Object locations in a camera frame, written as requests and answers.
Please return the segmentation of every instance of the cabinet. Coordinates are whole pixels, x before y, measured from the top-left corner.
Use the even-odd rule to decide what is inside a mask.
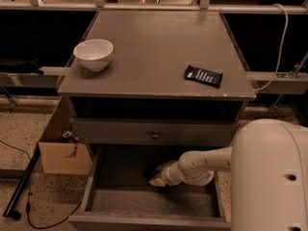
[[[255,93],[219,13],[103,10],[88,39],[111,41],[101,72],[76,61],[59,88],[78,137],[96,148],[80,230],[228,230],[216,182],[161,193],[141,176],[150,163],[198,146],[227,146]],[[184,79],[187,66],[223,72],[219,89]]]

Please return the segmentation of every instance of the speckled floor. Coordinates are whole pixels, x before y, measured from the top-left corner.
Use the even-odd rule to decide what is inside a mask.
[[[0,140],[26,150],[32,155],[57,102],[55,100],[19,100],[19,105],[13,113],[8,113],[9,105],[6,99],[0,99]],[[269,109],[262,106],[249,106],[241,115],[240,124],[244,126],[258,118],[271,118]],[[294,109],[289,106],[280,107],[276,112],[276,118],[299,123]],[[1,168],[23,169],[28,161],[29,159],[23,153],[0,144]],[[218,179],[225,217],[227,221],[231,221],[230,172],[219,172]],[[87,176],[45,174],[38,160],[31,176],[33,193],[31,222],[35,226],[47,226],[66,218],[81,202],[86,182]],[[15,208],[21,213],[21,219],[16,221],[2,217],[17,184],[17,180],[0,179],[1,231],[34,230],[28,224],[25,212],[28,189],[23,192]],[[75,231],[75,228],[65,221],[61,225],[46,230]]]

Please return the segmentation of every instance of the white cable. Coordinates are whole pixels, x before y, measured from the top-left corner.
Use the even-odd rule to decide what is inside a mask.
[[[280,8],[281,10],[283,10],[285,17],[286,17],[286,22],[285,22],[285,28],[283,30],[282,33],[282,37],[281,37],[281,41],[280,41],[280,47],[279,47],[279,54],[278,54],[278,61],[277,61],[277,66],[275,69],[275,72],[271,78],[271,80],[269,80],[264,86],[262,86],[259,89],[255,89],[255,91],[259,91],[259,90],[263,90],[265,88],[267,88],[271,82],[275,79],[275,77],[277,76],[277,72],[278,72],[278,68],[280,66],[280,59],[281,59],[281,51],[282,51],[282,46],[283,46],[283,42],[285,40],[285,36],[286,36],[286,32],[287,32],[287,28],[288,28],[288,23],[289,23],[289,17],[288,17],[288,13],[286,11],[286,9],[281,5],[281,4],[273,4],[273,6],[276,6],[277,8]]]

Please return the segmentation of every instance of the black cable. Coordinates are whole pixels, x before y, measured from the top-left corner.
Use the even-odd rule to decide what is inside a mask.
[[[13,149],[18,150],[18,151],[20,151],[20,152],[22,152],[22,153],[25,153],[25,154],[29,157],[29,160],[31,161],[31,157],[30,157],[29,153],[26,152],[25,150],[19,149],[19,148],[15,147],[15,146],[12,146],[12,145],[8,144],[8,143],[5,143],[4,141],[1,141],[1,140],[0,140],[0,142],[2,142],[3,144],[5,144],[6,146],[8,146],[8,147],[10,147],[10,148],[13,148]],[[65,221],[69,218],[69,216],[73,215],[73,214],[77,211],[77,209],[79,208],[79,206],[81,205],[81,203],[79,203],[79,204],[76,206],[76,208],[70,213],[70,215],[69,215],[68,217],[64,218],[63,220],[61,220],[61,221],[59,221],[59,222],[56,222],[56,223],[54,223],[54,224],[51,224],[51,225],[45,226],[45,227],[37,227],[37,226],[35,226],[35,225],[30,221],[30,210],[31,210],[30,196],[32,195],[32,192],[31,192],[30,176],[29,176],[29,179],[28,179],[28,184],[29,184],[29,191],[28,191],[28,200],[27,200],[27,204],[26,204],[26,213],[27,213],[27,219],[28,219],[29,225],[30,225],[31,227],[35,228],[35,229],[47,229],[47,228],[55,227],[55,226],[58,226],[58,225],[62,224],[63,222],[65,222]]]

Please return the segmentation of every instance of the gray tabletop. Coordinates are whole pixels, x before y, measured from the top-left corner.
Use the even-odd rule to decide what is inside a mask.
[[[101,11],[87,39],[114,44],[100,72],[76,61],[58,93],[63,96],[253,100],[255,93],[219,13]],[[220,88],[184,79],[191,64],[223,72]]]

